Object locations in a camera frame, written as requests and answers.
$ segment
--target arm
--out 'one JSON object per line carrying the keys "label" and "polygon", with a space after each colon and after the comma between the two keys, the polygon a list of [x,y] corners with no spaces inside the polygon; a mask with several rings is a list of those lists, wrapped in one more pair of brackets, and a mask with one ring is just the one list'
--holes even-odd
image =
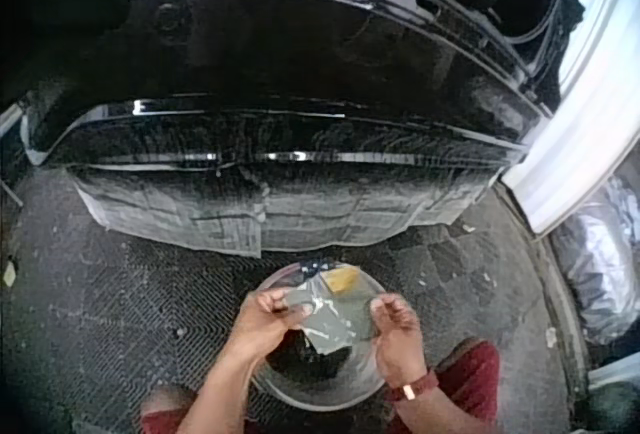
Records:
{"label": "arm", "polygon": [[[391,388],[402,387],[427,373],[418,316],[397,294],[382,294],[371,303],[380,331],[376,361]],[[470,416],[438,388],[412,401],[401,401],[396,410],[413,434],[490,434],[493,426]]]}
{"label": "arm", "polygon": [[285,310],[287,289],[251,293],[178,434],[241,434],[254,369],[308,310]]}

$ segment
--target wristwatch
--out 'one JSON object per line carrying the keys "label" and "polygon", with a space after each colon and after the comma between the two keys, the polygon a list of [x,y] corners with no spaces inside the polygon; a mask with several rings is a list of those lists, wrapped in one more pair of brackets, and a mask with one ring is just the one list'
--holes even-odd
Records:
{"label": "wristwatch", "polygon": [[431,391],[438,387],[438,377],[436,373],[429,369],[427,373],[417,381],[406,384],[401,387],[389,389],[387,392],[387,400],[390,402],[413,401],[420,394]]}

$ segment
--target red pants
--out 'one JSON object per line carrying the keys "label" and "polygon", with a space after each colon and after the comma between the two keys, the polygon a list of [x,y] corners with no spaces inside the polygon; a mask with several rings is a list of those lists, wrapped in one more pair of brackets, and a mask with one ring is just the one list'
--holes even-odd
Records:
{"label": "red pants", "polygon": [[[497,349],[487,341],[463,349],[451,362],[436,369],[440,389],[460,409],[478,419],[493,422],[498,410],[498,381],[500,355]],[[175,434],[188,408],[160,411],[147,414],[142,418],[144,434]],[[247,424],[246,434],[259,432],[256,426]],[[389,426],[389,434],[409,433],[409,429],[399,417],[395,417]]]}

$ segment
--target person's left hand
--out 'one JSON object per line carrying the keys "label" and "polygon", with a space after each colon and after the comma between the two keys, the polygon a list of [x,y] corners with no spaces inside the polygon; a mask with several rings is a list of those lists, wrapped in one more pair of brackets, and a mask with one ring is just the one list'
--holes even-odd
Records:
{"label": "person's left hand", "polygon": [[290,288],[251,292],[233,325],[226,349],[233,356],[259,362],[270,354],[289,329],[311,314],[310,306],[287,309],[284,296]]}

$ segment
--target person's hand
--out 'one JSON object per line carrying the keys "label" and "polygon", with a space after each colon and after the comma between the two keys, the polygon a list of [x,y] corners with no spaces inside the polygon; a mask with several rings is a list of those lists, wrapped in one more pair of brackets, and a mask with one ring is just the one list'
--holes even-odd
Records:
{"label": "person's hand", "polygon": [[371,315],[380,331],[376,362],[391,388],[417,381],[427,373],[422,332],[415,311],[399,294],[381,294],[371,301]]}
{"label": "person's hand", "polygon": [[245,299],[225,350],[232,356],[259,362],[270,354],[289,329],[309,314],[310,306],[287,309],[284,296],[290,288],[251,292]]}

